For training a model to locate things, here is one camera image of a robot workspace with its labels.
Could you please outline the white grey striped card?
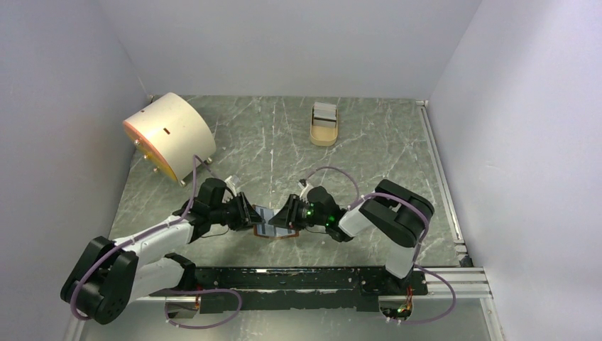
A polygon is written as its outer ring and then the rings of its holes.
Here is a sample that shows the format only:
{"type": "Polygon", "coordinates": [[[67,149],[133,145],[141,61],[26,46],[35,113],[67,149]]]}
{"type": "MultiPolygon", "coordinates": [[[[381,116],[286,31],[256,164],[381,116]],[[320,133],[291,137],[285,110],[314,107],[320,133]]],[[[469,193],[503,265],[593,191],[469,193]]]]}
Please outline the white grey striped card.
{"type": "Polygon", "coordinates": [[[255,206],[256,212],[263,219],[262,223],[255,226],[255,233],[260,237],[276,237],[276,229],[273,225],[269,224],[268,221],[273,217],[274,213],[272,209],[263,206],[255,206]]]}

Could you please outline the brown leather card holder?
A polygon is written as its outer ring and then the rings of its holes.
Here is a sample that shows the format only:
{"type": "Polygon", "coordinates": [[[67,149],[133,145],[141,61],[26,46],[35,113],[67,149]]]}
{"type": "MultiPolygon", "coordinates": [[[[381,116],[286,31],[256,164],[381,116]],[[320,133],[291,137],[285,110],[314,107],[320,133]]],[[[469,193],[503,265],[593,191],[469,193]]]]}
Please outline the brown leather card holder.
{"type": "Polygon", "coordinates": [[[297,230],[277,227],[268,222],[276,214],[275,210],[260,205],[254,205],[253,208],[264,220],[263,223],[253,226],[253,234],[256,237],[266,239],[284,239],[299,236],[300,233],[297,230]]]}

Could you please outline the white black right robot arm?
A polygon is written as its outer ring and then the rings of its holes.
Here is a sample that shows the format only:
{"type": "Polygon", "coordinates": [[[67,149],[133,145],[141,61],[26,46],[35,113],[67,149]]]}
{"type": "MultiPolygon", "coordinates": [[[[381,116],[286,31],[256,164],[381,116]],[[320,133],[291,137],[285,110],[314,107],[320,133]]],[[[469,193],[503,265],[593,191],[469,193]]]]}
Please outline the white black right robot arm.
{"type": "Polygon", "coordinates": [[[292,194],[268,223],[297,231],[321,226],[338,242],[348,242],[365,229],[376,228],[391,242],[383,285],[389,293],[399,294],[410,285],[410,273],[433,215],[429,200],[383,179],[373,192],[348,208],[336,203],[322,186],[305,190],[303,195],[292,194]]]}

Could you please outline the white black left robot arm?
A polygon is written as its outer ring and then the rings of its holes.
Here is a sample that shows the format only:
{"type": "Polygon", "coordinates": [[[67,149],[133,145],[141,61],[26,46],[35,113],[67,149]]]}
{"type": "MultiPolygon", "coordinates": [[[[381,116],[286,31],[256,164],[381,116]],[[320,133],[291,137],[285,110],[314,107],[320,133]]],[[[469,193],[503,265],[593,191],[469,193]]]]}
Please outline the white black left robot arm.
{"type": "Polygon", "coordinates": [[[125,307],[167,290],[185,296],[199,288],[194,262],[175,249],[206,235],[214,225],[231,231],[251,229],[265,220],[243,192],[208,178],[197,193],[159,224],[127,237],[92,239],[60,290],[80,320],[106,325],[125,307]]]}

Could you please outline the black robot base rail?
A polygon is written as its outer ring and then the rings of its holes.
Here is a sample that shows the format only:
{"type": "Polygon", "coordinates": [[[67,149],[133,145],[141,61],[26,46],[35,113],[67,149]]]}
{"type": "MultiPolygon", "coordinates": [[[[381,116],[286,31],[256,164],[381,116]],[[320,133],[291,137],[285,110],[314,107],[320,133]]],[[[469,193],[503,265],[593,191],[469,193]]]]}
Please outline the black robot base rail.
{"type": "Polygon", "coordinates": [[[388,296],[402,301],[407,295],[428,293],[425,274],[414,270],[404,280],[384,266],[294,268],[197,267],[194,289],[225,288],[237,291],[205,294],[201,313],[227,310],[289,310],[353,308],[379,312],[388,296]]]}

